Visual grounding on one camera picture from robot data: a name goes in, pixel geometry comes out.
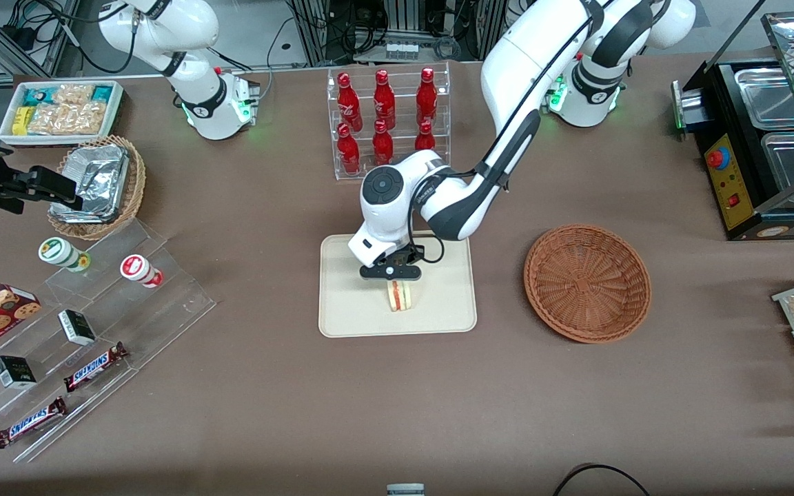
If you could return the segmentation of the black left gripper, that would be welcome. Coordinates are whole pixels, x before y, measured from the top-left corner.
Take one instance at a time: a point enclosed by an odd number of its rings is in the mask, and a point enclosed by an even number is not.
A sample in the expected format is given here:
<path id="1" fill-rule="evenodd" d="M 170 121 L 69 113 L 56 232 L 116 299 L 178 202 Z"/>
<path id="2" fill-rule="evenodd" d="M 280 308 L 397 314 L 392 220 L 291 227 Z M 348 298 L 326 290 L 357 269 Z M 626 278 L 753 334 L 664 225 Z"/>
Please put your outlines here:
<path id="1" fill-rule="evenodd" d="M 359 274 L 363 280 L 386 280 L 387 290 L 394 289 L 393 280 L 409 280 L 409 286 L 415 287 L 422 276 L 422 270 L 416 263 L 423 259 L 423 255 L 423 247 L 403 247 L 378 258 L 371 267 L 360 267 Z"/>

